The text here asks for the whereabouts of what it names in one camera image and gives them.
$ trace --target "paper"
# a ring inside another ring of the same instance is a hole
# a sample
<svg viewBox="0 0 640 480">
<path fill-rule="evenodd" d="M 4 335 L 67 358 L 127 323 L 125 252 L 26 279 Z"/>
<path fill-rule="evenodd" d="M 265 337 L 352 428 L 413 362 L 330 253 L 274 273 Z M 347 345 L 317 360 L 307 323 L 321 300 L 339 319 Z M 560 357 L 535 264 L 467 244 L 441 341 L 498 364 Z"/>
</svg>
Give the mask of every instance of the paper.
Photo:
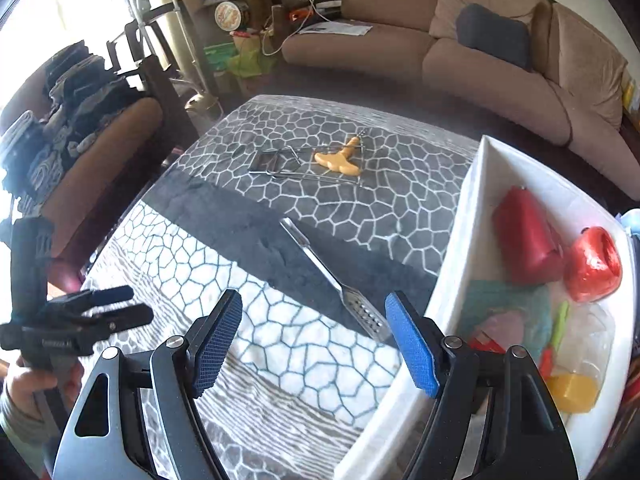
<svg viewBox="0 0 640 480">
<path fill-rule="evenodd" d="M 321 22 L 304 28 L 299 34 L 343 34 L 345 36 L 364 36 L 371 30 L 370 25 L 350 25 L 343 22 Z"/>
</svg>

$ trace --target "screw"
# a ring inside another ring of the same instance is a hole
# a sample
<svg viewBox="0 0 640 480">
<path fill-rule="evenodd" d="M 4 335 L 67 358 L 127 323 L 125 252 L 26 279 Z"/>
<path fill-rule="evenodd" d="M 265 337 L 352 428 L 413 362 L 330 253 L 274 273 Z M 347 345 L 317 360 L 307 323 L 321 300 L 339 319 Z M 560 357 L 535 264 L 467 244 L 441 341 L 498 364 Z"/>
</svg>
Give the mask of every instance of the screw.
<svg viewBox="0 0 640 480">
<path fill-rule="evenodd" d="M 511 353 L 518 359 L 522 359 L 527 356 L 527 349 L 524 346 L 516 345 L 511 347 Z"/>
<path fill-rule="evenodd" d="M 166 340 L 166 345 L 169 348 L 178 348 L 178 346 L 182 346 L 182 343 L 184 343 L 184 338 L 181 335 L 172 335 Z"/>
<path fill-rule="evenodd" d="M 454 335 L 448 335 L 446 336 L 446 338 L 444 338 L 444 345 L 447 348 L 455 350 L 456 348 L 460 348 L 462 346 L 462 339 Z"/>
<path fill-rule="evenodd" d="M 118 348 L 115 346 L 109 346 L 102 351 L 102 357 L 105 359 L 113 359 L 118 355 Z"/>
</svg>

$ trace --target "table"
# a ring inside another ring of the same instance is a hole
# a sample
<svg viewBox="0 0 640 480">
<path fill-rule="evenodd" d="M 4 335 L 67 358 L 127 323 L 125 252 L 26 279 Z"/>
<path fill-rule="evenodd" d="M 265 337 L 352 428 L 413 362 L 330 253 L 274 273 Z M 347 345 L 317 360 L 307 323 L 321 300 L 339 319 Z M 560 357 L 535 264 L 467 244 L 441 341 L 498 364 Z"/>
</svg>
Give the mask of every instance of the table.
<svg viewBox="0 0 640 480">
<path fill-rule="evenodd" d="M 345 142 L 362 131 L 369 155 L 359 189 L 247 171 L 258 149 Z M 231 478 L 332 478 L 401 357 L 364 335 L 277 221 L 299 221 L 336 273 L 382 312 L 395 288 L 424 311 L 477 146 L 368 108 L 252 99 L 181 156 L 98 257 L 86 286 L 129 283 L 156 318 L 98 346 L 91 360 L 108 344 L 141 351 L 183 334 L 236 288 L 238 335 L 216 385 L 197 401 L 216 452 Z M 174 478 L 153 400 L 143 400 L 158 473 Z"/>
</svg>

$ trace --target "orange object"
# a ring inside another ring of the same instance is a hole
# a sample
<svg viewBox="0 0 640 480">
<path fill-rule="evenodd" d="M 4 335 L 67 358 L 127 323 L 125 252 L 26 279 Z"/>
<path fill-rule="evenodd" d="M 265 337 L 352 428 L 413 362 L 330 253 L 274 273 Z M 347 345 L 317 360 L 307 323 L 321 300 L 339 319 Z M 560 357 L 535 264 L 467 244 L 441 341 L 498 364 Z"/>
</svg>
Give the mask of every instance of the orange object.
<svg viewBox="0 0 640 480">
<path fill-rule="evenodd" d="M 595 379 L 580 374 L 561 374 L 549 377 L 546 387 L 554 399 L 556 408 L 566 413 L 587 413 L 598 398 Z"/>
<path fill-rule="evenodd" d="M 564 286 L 572 300 L 599 300 L 621 281 L 622 264 L 611 235 L 602 227 L 583 230 L 566 254 Z"/>
<path fill-rule="evenodd" d="M 353 155 L 353 150 L 360 143 L 360 137 L 351 137 L 347 145 L 338 153 L 316 153 L 314 159 L 320 166 L 344 175 L 358 176 L 360 168 L 351 164 L 347 159 Z"/>
<path fill-rule="evenodd" d="M 297 20 L 304 20 L 307 16 L 313 14 L 311 7 L 305 7 L 304 9 L 292 10 L 289 13 L 289 21 L 296 22 Z"/>
</svg>

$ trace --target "electrical cord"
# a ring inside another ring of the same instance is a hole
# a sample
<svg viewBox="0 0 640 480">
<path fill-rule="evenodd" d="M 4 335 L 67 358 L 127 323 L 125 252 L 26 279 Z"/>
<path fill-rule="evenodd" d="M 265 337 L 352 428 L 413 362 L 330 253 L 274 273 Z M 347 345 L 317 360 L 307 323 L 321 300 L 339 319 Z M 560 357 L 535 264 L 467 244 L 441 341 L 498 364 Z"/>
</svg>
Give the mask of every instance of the electrical cord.
<svg viewBox="0 0 640 480">
<path fill-rule="evenodd" d="M 261 46 L 261 49 L 262 49 L 262 54 L 264 54 L 265 56 L 275 56 L 277 53 L 279 53 L 279 51 L 281 51 L 281 50 L 282 50 L 282 47 L 283 47 L 283 46 L 284 46 L 284 44 L 287 42 L 287 40 L 288 40 L 291 36 L 294 36 L 295 34 L 299 33 L 299 32 L 300 32 L 300 30 L 302 30 L 302 28 L 305 26 L 306 21 L 309 19 L 309 17 L 310 17 L 310 16 L 312 16 L 312 15 L 313 15 L 313 13 L 316 13 L 318 16 L 320 16 L 320 17 L 321 17 L 323 20 L 325 20 L 326 22 L 330 22 L 330 21 L 332 21 L 332 20 L 329 20 L 328 18 L 324 17 L 322 14 L 320 14 L 320 13 L 318 12 L 318 8 L 316 7 L 316 4 L 314 3 L 314 0 L 309 0 L 309 3 L 311 4 L 311 8 L 314 10 L 314 12 L 310 12 L 308 15 L 306 15 L 306 16 L 305 16 L 305 19 L 304 19 L 304 20 L 302 20 L 302 23 L 300 24 L 300 26 L 299 26 L 299 27 L 298 27 L 294 32 L 292 32 L 291 34 L 289 34 L 289 35 L 284 39 L 284 41 L 282 42 L 282 44 L 281 44 L 281 45 L 280 45 L 276 50 L 274 50 L 273 52 L 269 52 L 269 53 L 265 52 L 265 51 L 264 51 L 264 36 L 265 36 L 265 35 L 264 35 L 263 37 L 261 37 L 261 38 L 260 38 L 260 46 Z"/>
</svg>

